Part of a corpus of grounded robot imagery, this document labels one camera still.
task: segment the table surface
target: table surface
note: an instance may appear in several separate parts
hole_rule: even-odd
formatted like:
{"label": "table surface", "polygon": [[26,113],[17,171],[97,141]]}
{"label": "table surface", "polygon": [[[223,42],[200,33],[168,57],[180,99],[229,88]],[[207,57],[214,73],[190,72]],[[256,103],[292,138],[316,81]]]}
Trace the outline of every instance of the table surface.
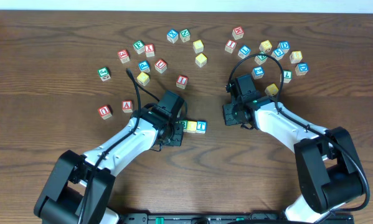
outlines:
{"label": "table surface", "polygon": [[[232,28],[244,37],[236,52],[224,50]],[[191,40],[175,44],[170,29],[188,28]],[[0,11],[0,223],[39,223],[32,210],[57,158],[67,150],[81,154],[121,130],[130,114],[122,100],[136,102],[125,68],[139,74],[146,60],[132,43],[152,43],[156,56],[168,63],[163,74],[154,68],[146,87],[161,97],[180,94],[189,119],[208,122],[205,134],[186,133],[182,147],[166,147],[138,156],[116,179],[110,206],[152,213],[281,210],[299,196],[293,153],[261,131],[225,126],[222,105],[230,101],[225,84],[246,44],[258,52],[261,41],[276,46],[287,40],[303,53],[310,71],[284,85],[281,101],[308,121],[346,128],[369,179],[369,206],[354,213],[356,223],[373,223],[373,15],[170,12]],[[192,41],[201,39],[207,65],[195,64]],[[117,51],[127,49],[122,64]],[[280,60],[294,71],[288,60]],[[97,70],[107,66],[111,80]],[[251,59],[235,75],[250,73]],[[278,84],[273,62],[256,86]],[[185,90],[178,75],[189,77]],[[141,94],[142,103],[154,100]],[[97,109],[109,104],[113,117],[101,119]],[[363,197],[348,206],[359,205]]]}

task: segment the wooden table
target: wooden table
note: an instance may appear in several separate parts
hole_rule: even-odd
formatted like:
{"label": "wooden table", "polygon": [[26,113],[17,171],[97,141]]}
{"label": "wooden table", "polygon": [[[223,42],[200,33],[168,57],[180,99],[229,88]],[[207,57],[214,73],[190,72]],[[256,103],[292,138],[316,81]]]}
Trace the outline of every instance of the wooden table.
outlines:
{"label": "wooden table", "polygon": [[[206,134],[186,133],[182,147],[137,157],[117,177],[110,206],[248,213],[293,203],[300,194],[293,153],[261,131],[224,125],[224,86],[240,60],[224,48],[236,26],[245,30],[236,51],[246,44],[258,52],[267,39],[302,51],[310,72],[285,84],[281,101],[308,121],[350,132],[372,190],[369,206],[354,216],[373,223],[373,15],[43,11],[0,11],[0,223],[40,223],[32,209],[57,158],[97,147],[128,122],[121,101],[136,95],[125,68],[137,76],[146,60],[132,48],[139,39],[156,47],[146,88],[159,97],[175,91],[188,102],[189,119],[209,125]],[[171,28],[188,28],[191,41],[168,42]],[[198,39],[208,58],[202,68],[192,49]],[[131,62],[119,61],[121,49]],[[280,62],[294,71],[289,54]],[[159,58],[168,63],[163,74],[153,68]],[[107,82],[97,74],[104,66],[112,73]],[[254,66],[246,62],[235,75]],[[262,91],[280,76],[275,63],[263,67]],[[175,85],[178,75],[189,77],[185,90]],[[142,101],[154,100],[142,93]],[[97,111],[105,104],[114,110],[108,120]]]}

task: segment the brown wood tabletop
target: brown wood tabletop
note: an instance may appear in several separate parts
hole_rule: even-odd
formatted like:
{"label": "brown wood tabletop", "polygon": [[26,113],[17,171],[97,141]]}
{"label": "brown wood tabletop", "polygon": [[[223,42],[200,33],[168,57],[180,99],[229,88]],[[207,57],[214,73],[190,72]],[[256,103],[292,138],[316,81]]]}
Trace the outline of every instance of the brown wood tabletop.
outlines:
{"label": "brown wood tabletop", "polygon": [[[225,43],[237,26],[245,34],[230,54]],[[188,28],[191,40],[170,43],[172,28]],[[199,39],[208,58],[202,68],[192,49]],[[239,48],[257,53],[267,39],[274,47],[287,40],[310,68],[284,85],[281,102],[314,124],[350,132],[372,192],[369,206],[353,215],[356,223],[373,223],[373,15],[71,11],[0,11],[0,223],[40,223],[32,211],[58,157],[89,151],[128,122],[121,101],[136,103],[136,95],[125,68],[137,76],[138,62],[146,60],[133,49],[136,40],[156,48],[147,58],[146,89],[158,97],[165,90],[180,94],[187,117],[206,120],[208,128],[186,133],[181,147],[138,156],[117,177],[110,206],[151,213],[285,209],[300,195],[294,154],[261,131],[225,126],[222,117]],[[120,62],[122,49],[131,62]],[[280,62],[295,73],[290,52]],[[163,74],[154,69],[160,58],[168,63]],[[112,74],[107,82],[97,73],[104,66]],[[256,66],[251,59],[235,76]],[[263,68],[255,82],[262,92],[280,77],[272,61]],[[189,77],[185,90],[176,87],[178,75]],[[114,113],[103,120],[97,109],[106,104]]]}

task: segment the white wall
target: white wall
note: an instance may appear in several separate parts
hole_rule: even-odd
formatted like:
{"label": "white wall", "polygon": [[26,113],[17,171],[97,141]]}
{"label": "white wall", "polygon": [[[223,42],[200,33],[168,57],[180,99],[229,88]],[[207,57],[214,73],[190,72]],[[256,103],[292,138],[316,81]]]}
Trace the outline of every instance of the white wall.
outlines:
{"label": "white wall", "polygon": [[373,0],[0,0],[0,9],[373,13]]}

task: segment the toy block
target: toy block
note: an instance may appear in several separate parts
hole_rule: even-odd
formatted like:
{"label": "toy block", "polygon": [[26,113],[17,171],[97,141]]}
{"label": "toy block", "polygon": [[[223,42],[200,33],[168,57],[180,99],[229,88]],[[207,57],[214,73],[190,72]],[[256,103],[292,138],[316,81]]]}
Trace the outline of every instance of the toy block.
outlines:
{"label": "toy block", "polygon": [[242,27],[236,27],[232,31],[232,35],[233,35],[233,37],[234,37],[235,40],[239,40],[239,39],[241,39],[243,37],[244,30],[242,29]]}
{"label": "toy block", "polygon": [[132,113],[134,106],[131,100],[123,101],[123,111],[124,113]]}
{"label": "toy block", "polygon": [[284,77],[284,80],[283,82],[284,83],[289,83],[291,81],[291,77],[293,76],[293,73],[289,70],[284,70],[283,71],[283,77]]}
{"label": "toy block", "polygon": [[271,85],[269,85],[269,86],[265,89],[265,93],[266,93],[268,96],[275,96],[278,92],[279,92],[279,89],[278,89],[278,87],[276,87],[275,84],[271,84]]}
{"label": "toy block", "polygon": [[283,53],[287,53],[290,50],[290,44],[287,41],[282,41],[279,43],[278,48],[283,51]]}
{"label": "toy block", "polygon": [[206,129],[207,129],[207,122],[205,121],[197,122],[196,133],[205,134]]}
{"label": "toy block", "polygon": [[197,129],[197,122],[195,121],[187,122],[187,128],[186,128],[187,133],[196,133],[196,129]]}
{"label": "toy block", "polygon": [[253,71],[251,72],[251,74],[253,75],[253,78],[256,80],[256,79],[262,78],[265,72],[263,68],[259,66],[257,68],[253,68]]}
{"label": "toy block", "polygon": [[199,54],[196,57],[196,64],[201,68],[207,63],[207,57],[204,54]]}
{"label": "toy block", "polygon": [[106,67],[103,67],[98,70],[99,77],[102,81],[107,81],[110,79],[110,73],[109,70]]}
{"label": "toy block", "polygon": [[303,59],[303,54],[300,51],[292,52],[290,54],[291,63],[299,63]]}
{"label": "toy block", "polygon": [[105,105],[105,106],[102,106],[101,108],[98,109],[98,112],[99,112],[99,115],[103,118],[103,119],[107,119],[109,117],[111,117],[111,111],[109,109],[109,106],[108,105]]}
{"label": "toy block", "polygon": [[296,66],[296,74],[297,75],[305,75],[309,71],[307,63],[299,63]]}
{"label": "toy block", "polygon": [[233,53],[235,48],[236,48],[236,42],[228,40],[228,42],[225,45],[225,50],[228,51],[229,53]]}
{"label": "toy block", "polygon": [[176,86],[185,89],[187,85],[187,77],[180,75],[176,80]]}
{"label": "toy block", "polygon": [[260,50],[264,53],[268,53],[272,49],[272,44],[269,40],[263,41],[260,44]]}
{"label": "toy block", "polygon": [[129,62],[130,56],[126,50],[121,50],[118,52],[118,57],[120,58],[122,63]]}
{"label": "toy block", "polygon": [[264,62],[267,61],[267,56],[263,56],[263,55],[258,55],[258,56],[255,56],[255,59],[254,61],[259,64],[259,65],[262,65]]}
{"label": "toy block", "polygon": [[139,66],[139,69],[141,70],[141,72],[150,72],[150,67],[149,67],[149,63],[148,61],[143,61],[143,62],[140,62],[138,64]]}
{"label": "toy block", "polygon": [[201,40],[197,40],[193,42],[193,50],[194,50],[194,53],[196,54],[203,52],[204,50],[203,42]]}
{"label": "toy block", "polygon": [[144,51],[147,57],[154,57],[154,46],[153,44],[147,44],[144,46]]}
{"label": "toy block", "polygon": [[136,53],[141,54],[141,53],[144,52],[144,44],[143,44],[142,40],[136,41],[133,44],[133,46],[134,46],[134,49],[135,49]]}
{"label": "toy block", "polygon": [[188,29],[184,29],[181,31],[181,40],[182,42],[189,41],[191,39],[191,33]]}
{"label": "toy block", "polygon": [[186,120],[178,121],[178,123],[182,124],[184,126],[184,131],[186,131],[186,129],[187,129],[187,121]]}
{"label": "toy block", "polygon": [[237,55],[241,58],[245,58],[250,54],[250,52],[251,52],[251,49],[247,47],[246,45],[244,45],[242,48],[240,48]]}
{"label": "toy block", "polygon": [[271,56],[274,57],[276,60],[280,60],[283,58],[283,56],[285,56],[285,53],[280,49],[275,49],[273,50]]}
{"label": "toy block", "polygon": [[156,62],[156,64],[154,64],[154,67],[159,73],[163,73],[165,70],[167,70],[167,63],[160,59]]}
{"label": "toy block", "polygon": [[178,40],[178,32],[174,29],[171,29],[168,33],[167,33],[167,40],[170,41],[171,43],[175,44],[175,42]]}
{"label": "toy block", "polygon": [[136,79],[143,86],[146,86],[150,81],[149,75],[144,72],[141,72]]}

